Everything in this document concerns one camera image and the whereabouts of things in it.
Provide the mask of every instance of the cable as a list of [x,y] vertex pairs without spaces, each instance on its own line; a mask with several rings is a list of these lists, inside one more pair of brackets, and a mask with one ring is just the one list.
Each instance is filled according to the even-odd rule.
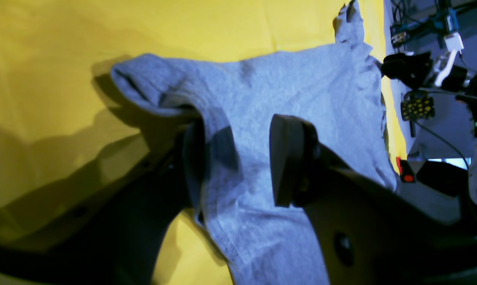
[[425,88],[420,88],[419,90],[423,90],[423,91],[426,91],[426,92],[432,93],[432,94],[445,94],[445,95],[452,95],[452,96],[461,96],[461,97],[464,97],[464,98],[477,100],[476,96],[467,95],[467,94],[460,94],[460,93],[457,93],[457,92],[441,91],[441,90],[425,89]]
[[460,60],[462,61],[463,65],[465,65],[465,67],[467,67],[468,69],[470,69],[470,67],[467,65],[467,63],[466,63],[465,60],[463,59],[462,51],[460,51],[460,52],[458,53],[458,56],[459,56]]
[[422,128],[423,130],[425,130],[426,132],[430,133],[431,135],[433,135],[434,137],[438,138],[440,141],[442,141],[443,143],[447,144],[451,149],[453,149],[462,159],[463,161],[465,162],[465,167],[467,168],[467,171],[469,171],[469,163],[467,162],[467,159],[465,159],[465,156],[455,147],[453,146],[449,141],[446,141],[443,137],[441,137],[440,135],[437,135],[436,133],[434,133],[432,130],[430,130],[429,128],[421,125],[418,121],[416,120],[413,120],[414,124],[418,125],[420,128]]
[[400,17],[400,20],[399,20],[399,21],[401,22],[401,24],[403,24],[404,18],[407,18],[408,20],[411,20],[411,21],[416,22],[416,23],[418,23],[418,24],[423,24],[422,22],[420,22],[420,21],[418,21],[418,20],[416,20],[416,19],[414,19],[414,18],[411,18],[411,16],[405,14],[406,5],[405,5],[405,1],[404,1],[404,0],[402,0],[403,9],[400,7],[400,3],[397,3],[397,2],[392,1],[392,4],[395,5],[395,10],[393,11],[393,19],[394,19],[395,21],[396,21],[396,13],[397,13],[397,11],[398,11],[398,16]]
[[[447,144],[450,148],[452,148],[460,157],[461,159],[463,159],[463,162],[465,163],[465,166],[467,167],[467,172],[469,172],[469,163],[467,162],[467,159],[465,159],[465,156],[455,147],[453,146],[449,141],[445,140],[443,137],[441,137],[440,135],[437,135],[435,132],[433,132],[432,130],[430,130],[429,128],[421,125],[418,121],[416,120],[412,120],[414,122],[414,124],[418,125],[420,128],[422,128],[423,130],[425,130],[426,132],[430,133],[431,135],[433,135],[434,137],[438,138],[440,141],[442,141],[443,143]],[[468,199],[468,202],[469,202],[469,207],[470,209],[472,209],[472,202],[470,201],[470,197]],[[474,212],[472,210],[470,210],[470,212],[472,213],[472,218],[474,218],[474,222],[477,223],[477,217],[476,215],[474,214]]]

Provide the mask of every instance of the yellow cloth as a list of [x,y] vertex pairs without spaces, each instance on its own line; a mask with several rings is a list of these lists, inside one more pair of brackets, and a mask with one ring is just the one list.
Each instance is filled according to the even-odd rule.
[[[46,247],[66,238],[86,221],[68,212],[92,197],[87,206],[97,211],[110,197],[98,195],[105,186],[173,137],[176,120],[149,121],[163,135],[142,136],[117,118],[119,106],[93,81],[113,62],[142,53],[236,61],[329,44],[345,2],[0,0],[0,243]],[[382,59],[383,0],[360,7],[365,41]],[[382,83],[390,155],[405,157],[390,84]],[[157,268],[160,284],[231,282],[225,262],[183,215]],[[0,284],[13,282],[0,275]]]

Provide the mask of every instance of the white connector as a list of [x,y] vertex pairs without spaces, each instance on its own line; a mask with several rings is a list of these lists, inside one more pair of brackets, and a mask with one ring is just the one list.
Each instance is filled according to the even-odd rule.
[[458,50],[452,50],[448,56],[448,62],[446,63],[446,66],[440,70],[439,74],[437,74],[437,77],[435,78],[435,86],[441,87],[443,86],[443,81],[446,79],[451,72],[451,69],[453,68],[453,64],[455,63],[455,58],[457,56]]
[[444,41],[446,42],[446,47],[448,48],[448,51],[461,52],[461,50],[464,49],[462,38],[457,32],[445,36]]

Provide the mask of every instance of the gray t-shirt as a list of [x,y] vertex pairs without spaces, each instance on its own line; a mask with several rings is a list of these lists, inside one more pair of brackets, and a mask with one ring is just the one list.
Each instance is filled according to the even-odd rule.
[[205,178],[188,187],[196,216],[202,213],[202,226],[228,259],[237,285],[328,283],[303,210],[274,206],[274,114],[310,121],[322,144],[349,166],[395,189],[383,140],[381,74],[372,48],[363,43],[357,2],[342,9],[337,27],[336,44],[300,52],[238,63],[143,55],[112,70],[117,87],[144,110],[202,117]]

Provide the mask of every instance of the wire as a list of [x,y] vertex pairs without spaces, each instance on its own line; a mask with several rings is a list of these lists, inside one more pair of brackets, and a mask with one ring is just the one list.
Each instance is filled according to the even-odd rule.
[[395,22],[397,21],[397,19],[396,19],[396,13],[397,13],[397,11],[398,11],[398,16],[400,17],[400,20],[399,20],[399,21],[401,22],[401,24],[403,24],[404,18],[407,18],[408,20],[411,20],[411,21],[416,22],[416,23],[418,23],[418,24],[423,24],[422,22],[420,22],[420,21],[418,21],[418,20],[416,20],[416,19],[414,19],[414,18],[411,18],[411,16],[406,15],[406,14],[405,14],[405,10],[406,10],[407,8],[406,8],[406,5],[405,5],[405,1],[402,0],[401,3],[402,3],[402,5],[403,5],[403,9],[400,7],[400,3],[397,3],[397,2],[392,1],[392,4],[395,5],[395,10],[393,11],[393,19],[395,20]]
[[[440,135],[437,135],[435,132],[433,132],[432,130],[430,130],[429,128],[421,125],[418,121],[416,120],[412,120],[414,122],[414,124],[418,125],[420,128],[422,128],[423,130],[425,130],[426,132],[430,133],[431,135],[433,135],[434,137],[438,138],[440,141],[442,141],[443,143],[447,144],[450,148],[452,148],[460,157],[461,159],[463,159],[463,162],[465,163],[465,167],[467,168],[467,172],[469,172],[469,163],[467,162],[467,159],[465,159],[465,156],[458,150],[458,148],[456,148],[455,146],[453,146],[449,141],[445,140],[443,137],[441,137]],[[472,213],[472,218],[474,218],[474,222],[477,223],[477,217],[476,215],[474,214],[474,212],[472,211],[472,202],[470,201],[470,197],[468,199],[468,202],[469,202],[469,207],[470,207],[470,212]]]
[[466,63],[465,60],[463,59],[462,51],[460,51],[460,52],[458,53],[458,56],[459,56],[460,60],[462,61],[463,65],[465,65],[465,67],[467,67],[468,69],[470,69],[470,67],[467,65],[467,63]]
[[476,96],[461,94],[461,93],[457,93],[457,92],[441,91],[441,90],[425,89],[425,88],[420,88],[419,90],[423,90],[423,91],[426,91],[426,92],[432,93],[432,94],[445,94],[445,95],[460,96],[460,97],[464,97],[464,98],[468,98],[468,99],[477,100]]
[[418,121],[416,120],[413,120],[414,124],[418,125],[420,128],[422,128],[423,130],[425,130],[426,132],[430,133],[431,135],[433,135],[434,137],[438,138],[440,141],[442,141],[443,143],[447,144],[451,149],[453,149],[462,159],[463,161],[465,162],[465,167],[467,168],[467,171],[469,171],[469,163],[467,162],[467,159],[465,159],[465,156],[455,147],[453,146],[449,141],[445,140],[443,137],[441,137],[440,135],[437,135],[436,133],[434,133],[432,130],[430,130],[429,128],[421,125]]

